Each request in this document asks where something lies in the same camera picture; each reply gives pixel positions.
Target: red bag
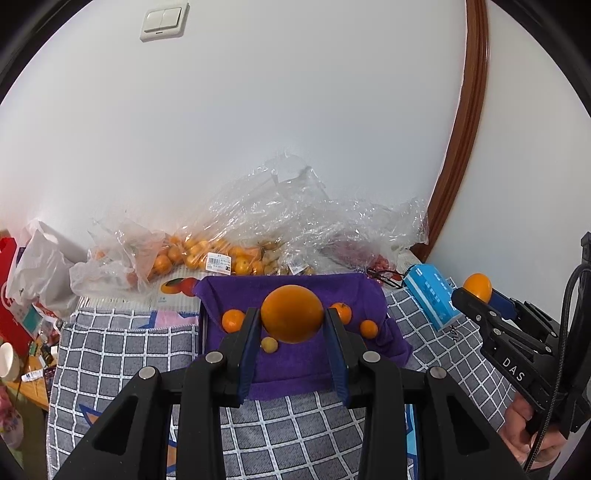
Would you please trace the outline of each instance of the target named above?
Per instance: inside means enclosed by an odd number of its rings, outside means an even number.
[[[0,239],[0,336],[12,345],[20,357],[25,357],[32,339],[10,311],[14,300],[6,298],[6,281],[16,252],[17,243],[14,238]]]

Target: gray and white plaid cloth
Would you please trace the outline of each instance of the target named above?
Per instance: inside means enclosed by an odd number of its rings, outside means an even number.
[[[513,390],[478,349],[481,338],[467,319],[435,332],[406,289],[387,293],[388,314],[414,352],[407,368],[447,369],[494,428]],[[200,353],[197,326],[141,329],[150,313],[88,309],[64,327],[59,366],[51,392],[47,429],[52,478],[93,420],[143,366],[160,371],[187,366]],[[226,474],[230,479],[356,478],[365,410],[348,410],[334,392],[246,401],[220,412]],[[178,407],[173,410],[169,448],[176,447]],[[408,457],[407,476],[415,463]],[[174,465],[167,478],[174,478]]]

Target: silver bolt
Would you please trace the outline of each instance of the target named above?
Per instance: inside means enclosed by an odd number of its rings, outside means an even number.
[[[442,367],[431,367],[429,373],[433,378],[438,378],[439,380],[447,376],[447,371]]]
[[[152,378],[156,374],[156,369],[154,367],[143,367],[142,370],[139,371],[139,377],[142,380],[147,380]]]
[[[213,352],[209,352],[206,356],[205,356],[205,361],[210,363],[210,364],[216,364],[218,362],[221,362],[223,359],[223,354],[221,352],[218,351],[213,351]]]
[[[365,360],[366,362],[369,362],[370,364],[374,364],[375,362],[379,362],[380,359],[380,355],[377,352],[374,352],[372,350],[368,350],[367,352],[365,352],[363,354],[363,360]]]

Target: white cup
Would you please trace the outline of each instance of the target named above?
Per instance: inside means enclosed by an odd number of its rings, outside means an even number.
[[[10,343],[0,346],[0,377],[7,382],[14,382],[21,372],[21,360]]]

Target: purple cloth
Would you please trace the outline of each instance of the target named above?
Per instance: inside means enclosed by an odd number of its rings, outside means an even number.
[[[386,316],[387,304],[380,285],[361,273],[312,276],[206,277],[194,289],[212,321],[207,325],[206,350],[216,350],[226,335],[222,315],[230,309],[246,312],[260,308],[266,296],[282,285],[301,285],[313,291],[324,308],[343,302],[351,307],[353,317],[345,328],[359,333],[359,325],[370,319],[379,333],[366,340],[368,349],[391,358],[398,366],[406,365],[412,352],[394,319]],[[262,337],[267,336],[263,327]],[[249,398],[271,400],[285,395],[309,393],[331,388],[330,365],[322,329],[307,342],[280,343],[276,353],[261,352],[256,358],[255,375]]]

